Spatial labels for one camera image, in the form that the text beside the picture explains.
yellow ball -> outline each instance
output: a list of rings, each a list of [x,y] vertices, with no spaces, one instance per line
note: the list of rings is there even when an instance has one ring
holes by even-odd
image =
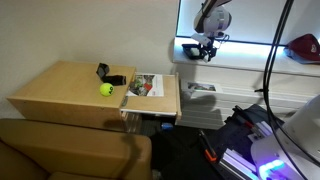
[[[103,96],[110,96],[113,93],[114,87],[110,83],[103,83],[100,86],[100,93]]]

purple light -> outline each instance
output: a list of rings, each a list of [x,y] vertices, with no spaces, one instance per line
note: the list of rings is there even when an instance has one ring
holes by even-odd
[[[283,166],[284,166],[284,162],[279,159],[274,160],[272,162],[268,162],[268,163],[259,167],[260,177],[263,180],[265,180],[268,177],[270,177],[270,174],[272,173],[272,171],[277,171],[280,168],[282,168]]]

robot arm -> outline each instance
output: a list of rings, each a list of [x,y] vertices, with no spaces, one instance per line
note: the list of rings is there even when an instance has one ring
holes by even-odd
[[[222,6],[231,0],[206,0],[194,19],[194,29],[207,37],[217,37],[231,23],[231,14]]]
[[[230,13],[222,6],[231,0],[206,0],[194,19],[194,29],[199,34],[191,36],[199,42],[196,44],[182,44],[183,50],[189,59],[205,60],[209,62],[216,55],[217,48],[213,46],[216,38],[225,37],[225,31],[231,23]]]

black cable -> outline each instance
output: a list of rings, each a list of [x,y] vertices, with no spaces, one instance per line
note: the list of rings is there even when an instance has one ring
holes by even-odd
[[[284,17],[281,17],[280,18],[280,22],[286,22],[287,18],[288,18],[288,15],[289,15],[289,12],[290,12],[290,9],[292,7],[292,4],[293,4],[293,0],[286,3],[286,5],[288,5],[288,8],[284,8],[284,11],[283,11],[283,14],[286,14],[286,16]],[[284,30],[284,26],[285,24],[282,24],[281,27],[278,27],[277,28],[277,31],[279,30],[279,32],[282,34],[283,30]],[[271,64],[270,64],[270,67],[269,67],[269,70],[268,70],[268,75],[267,75],[267,80],[266,80],[266,84],[264,84],[264,88],[268,89],[269,87],[269,83],[270,83],[270,78],[271,78],[271,73],[272,73],[272,67],[273,67],[273,64],[274,64],[274,61],[275,61],[275,57],[276,57],[276,51],[277,51],[277,48],[278,48],[278,45],[280,43],[280,39],[281,39],[281,36],[278,37],[278,39],[276,40],[276,49],[274,51],[270,51],[270,54],[269,54],[269,57],[268,59],[271,57],[271,52],[274,52],[273,55],[272,55],[272,60],[271,60]],[[266,97],[265,99],[268,99],[268,103],[269,103],[269,93],[266,92]],[[278,122],[277,118],[275,118],[275,115],[273,114],[269,104],[267,105],[267,107],[269,107],[269,110],[270,110],[270,113],[272,114],[273,116],[273,119],[275,119],[275,123],[276,125],[279,127],[279,129],[284,133],[284,135],[295,145],[297,146],[307,157],[309,157],[313,163],[315,165],[317,165],[318,167],[320,167],[320,162],[314,158],[311,154],[309,154],[304,148],[302,148],[300,145],[298,145],[294,140],[293,138],[290,137],[290,135],[282,128],[281,124]]]
[[[274,36],[274,39],[273,39],[273,42],[272,42],[270,53],[269,53],[269,56],[268,56],[268,59],[267,59],[267,62],[266,62],[266,66],[265,66],[265,71],[264,71],[265,73],[264,73],[264,76],[263,76],[263,89],[260,89],[258,91],[262,91],[263,92],[264,100],[265,100],[266,107],[267,107],[267,112],[268,112],[268,119],[269,119],[269,122],[270,122],[270,125],[271,125],[271,128],[272,128],[273,134],[274,134],[276,140],[278,141],[281,149],[286,154],[286,156],[288,157],[288,159],[290,160],[292,165],[296,168],[296,170],[298,171],[300,176],[303,179],[307,179],[305,177],[305,175],[301,172],[301,170],[298,168],[298,166],[295,164],[293,159],[290,157],[289,153],[283,147],[282,143],[280,142],[279,137],[277,136],[275,128],[274,128],[274,123],[277,124],[276,123],[277,120],[275,120],[276,119],[275,115],[273,114],[273,112],[271,110],[271,107],[270,107],[270,103],[269,103],[269,84],[270,84],[272,68],[273,68],[273,65],[274,65],[276,52],[277,52],[277,49],[278,49],[278,46],[279,46],[279,43],[280,43],[280,39],[281,39],[283,30],[284,30],[284,27],[285,27],[287,18],[289,16],[293,1],[294,0],[287,0],[285,6],[283,8],[283,11],[282,11],[282,14],[281,14],[278,26],[277,26],[277,30],[276,30],[276,33],[275,33],[275,36]]]

book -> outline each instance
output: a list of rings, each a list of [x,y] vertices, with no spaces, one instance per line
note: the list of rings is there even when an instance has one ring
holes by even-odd
[[[127,96],[164,96],[162,75],[136,73]]]
[[[194,82],[191,80],[182,79],[181,89],[189,92],[218,92],[222,93],[221,85],[213,82]]]

